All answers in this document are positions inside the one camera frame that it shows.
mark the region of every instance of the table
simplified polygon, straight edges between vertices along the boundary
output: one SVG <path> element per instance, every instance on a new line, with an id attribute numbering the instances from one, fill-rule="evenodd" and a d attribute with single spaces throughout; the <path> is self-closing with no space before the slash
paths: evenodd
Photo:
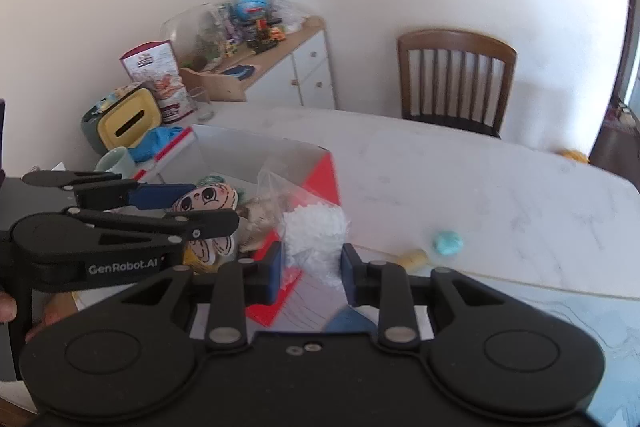
<path id="1" fill-rule="evenodd" d="M 608 172 L 500 140 L 393 118 L 215 103 L 209 124 L 314 143 L 334 156 L 351 241 L 387 254 L 568 291 L 640 298 L 640 194 Z M 435 256 L 440 230 L 465 247 Z"/>

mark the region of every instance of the glass cup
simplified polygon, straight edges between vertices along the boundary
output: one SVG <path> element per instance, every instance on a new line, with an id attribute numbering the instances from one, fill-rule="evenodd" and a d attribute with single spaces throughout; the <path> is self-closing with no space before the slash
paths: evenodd
<path id="1" fill-rule="evenodd" d="M 189 97 L 193 102 L 196 111 L 196 119 L 199 122 L 206 122 L 213 116 L 213 107 L 209 100 L 209 93 L 204 87 L 194 87 L 189 91 Z"/>

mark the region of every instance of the cartoon eye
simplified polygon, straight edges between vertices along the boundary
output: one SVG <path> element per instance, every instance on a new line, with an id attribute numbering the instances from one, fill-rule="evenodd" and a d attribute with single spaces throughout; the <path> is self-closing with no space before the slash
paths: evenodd
<path id="1" fill-rule="evenodd" d="M 207 203 L 208 201 L 217 201 L 215 188 L 212 188 L 212 187 L 205 188 L 202 191 L 202 201 L 204 203 Z"/>
<path id="2" fill-rule="evenodd" d="M 190 197 L 186 197 L 180 202 L 180 210 L 182 210 L 183 212 L 185 212 L 187 210 L 191 210 L 191 198 Z"/>

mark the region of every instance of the blue handle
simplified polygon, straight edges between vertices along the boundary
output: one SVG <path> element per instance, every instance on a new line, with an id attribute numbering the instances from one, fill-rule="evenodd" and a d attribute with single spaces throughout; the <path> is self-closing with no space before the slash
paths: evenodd
<path id="1" fill-rule="evenodd" d="M 153 210 L 155 208 L 171 208 L 179 198 L 187 192 L 195 190 L 196 186 L 190 183 L 168 185 L 140 185 L 129 193 L 129 204 L 140 210 Z"/>

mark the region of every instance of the wooden floor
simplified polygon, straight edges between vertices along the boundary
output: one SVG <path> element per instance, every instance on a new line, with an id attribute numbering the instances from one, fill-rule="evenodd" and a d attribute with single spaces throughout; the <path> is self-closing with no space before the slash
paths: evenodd
<path id="1" fill-rule="evenodd" d="M 617 174 L 640 191 L 640 136 L 603 125 L 589 158 L 593 166 Z"/>

